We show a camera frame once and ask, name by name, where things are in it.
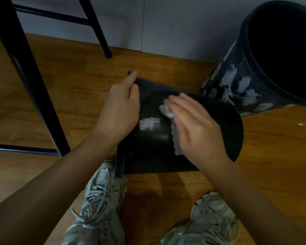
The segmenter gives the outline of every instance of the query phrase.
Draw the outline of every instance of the gray wall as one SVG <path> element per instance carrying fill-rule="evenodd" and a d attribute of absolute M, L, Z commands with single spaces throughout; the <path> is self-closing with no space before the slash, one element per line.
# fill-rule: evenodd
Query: gray wall
<path fill-rule="evenodd" d="M 270 0 L 91 0 L 110 46 L 216 62 L 256 6 Z M 306 6 L 306 0 L 290 0 Z M 86 17 L 78 0 L 13 3 Z M 98 43 L 84 25 L 19 13 L 25 32 Z"/>

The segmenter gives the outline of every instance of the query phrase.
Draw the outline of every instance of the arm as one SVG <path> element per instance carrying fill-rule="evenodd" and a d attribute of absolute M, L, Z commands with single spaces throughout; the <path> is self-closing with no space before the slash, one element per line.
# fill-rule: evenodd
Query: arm
<path fill-rule="evenodd" d="M 88 138 L 0 203 L 0 244 L 45 243 L 108 153 L 137 124 L 136 76 L 135 71 L 111 88 Z"/>
<path fill-rule="evenodd" d="M 180 147 L 214 185 L 257 244 L 306 244 L 306 233 L 272 204 L 227 156 L 219 125 L 185 94 L 170 96 Z"/>

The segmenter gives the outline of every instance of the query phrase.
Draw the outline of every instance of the finger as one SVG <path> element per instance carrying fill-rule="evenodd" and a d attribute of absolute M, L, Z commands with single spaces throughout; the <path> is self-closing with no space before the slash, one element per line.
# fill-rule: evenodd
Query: finger
<path fill-rule="evenodd" d="M 178 139 L 179 139 L 180 148 L 184 152 L 189 148 L 189 145 L 190 145 L 188 131 L 186 127 L 184 126 L 184 124 L 180 121 L 180 119 L 177 116 L 173 118 L 173 121 L 178 131 Z"/>
<path fill-rule="evenodd" d="M 124 86 L 125 89 L 129 90 L 131 86 L 134 84 L 136 78 L 137 78 L 138 71 L 135 70 L 132 73 L 130 73 L 125 79 L 123 79 L 120 82 L 120 85 Z"/>
<path fill-rule="evenodd" d="M 175 103 L 178 106 L 181 106 L 184 109 L 186 109 L 188 112 L 190 112 L 198 120 L 208 119 L 208 116 L 206 115 L 206 113 L 207 113 L 206 110 L 200 110 L 193 103 L 189 102 L 188 100 L 185 100 L 184 98 L 181 98 L 179 96 L 170 95 L 169 100 L 172 103 Z"/>
<path fill-rule="evenodd" d="M 208 112 L 206 111 L 205 107 L 203 107 L 198 101 L 196 101 L 195 99 L 189 97 L 187 94 L 185 93 L 180 93 L 179 97 L 189 101 L 190 103 L 192 103 L 194 106 L 196 106 L 196 108 L 198 108 L 202 113 L 206 113 L 208 116 Z"/>
<path fill-rule="evenodd" d="M 139 87 L 137 84 L 131 86 L 128 99 L 139 103 Z"/>
<path fill-rule="evenodd" d="M 198 125 L 198 120 L 185 108 L 172 102 L 167 102 L 167 105 L 189 132 Z"/>

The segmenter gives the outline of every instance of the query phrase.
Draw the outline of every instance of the wood grain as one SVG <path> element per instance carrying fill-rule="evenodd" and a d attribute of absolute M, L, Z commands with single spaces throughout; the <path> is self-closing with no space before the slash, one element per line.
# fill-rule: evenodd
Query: wood grain
<path fill-rule="evenodd" d="M 95 126 L 110 87 L 138 70 L 139 76 L 197 92 L 214 64 L 28 35 L 44 82 L 73 148 Z M 237 160 L 262 193 L 306 231 L 306 107 L 245 117 L 244 145 Z M 53 148 L 0 42 L 0 143 Z M 0 201 L 57 157 L 0 152 Z M 189 218 L 193 203 L 212 185 L 200 172 L 128 175 L 120 211 L 127 244 L 158 244 L 175 224 Z M 83 193 L 72 207 L 80 210 Z M 67 211 L 47 244 L 60 244 L 74 222 Z M 241 226 L 237 244 L 254 244 Z"/>

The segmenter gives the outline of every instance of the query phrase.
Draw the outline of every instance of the shoe tongue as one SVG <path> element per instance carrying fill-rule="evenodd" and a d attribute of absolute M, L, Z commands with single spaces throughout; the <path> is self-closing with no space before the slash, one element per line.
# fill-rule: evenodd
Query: shoe tongue
<path fill-rule="evenodd" d="M 103 167 L 100 170 L 100 173 L 98 174 L 96 180 L 95 180 L 95 185 L 99 185 L 102 187 L 105 187 L 106 184 L 106 179 L 107 179 L 107 174 L 109 173 L 108 168 Z"/>

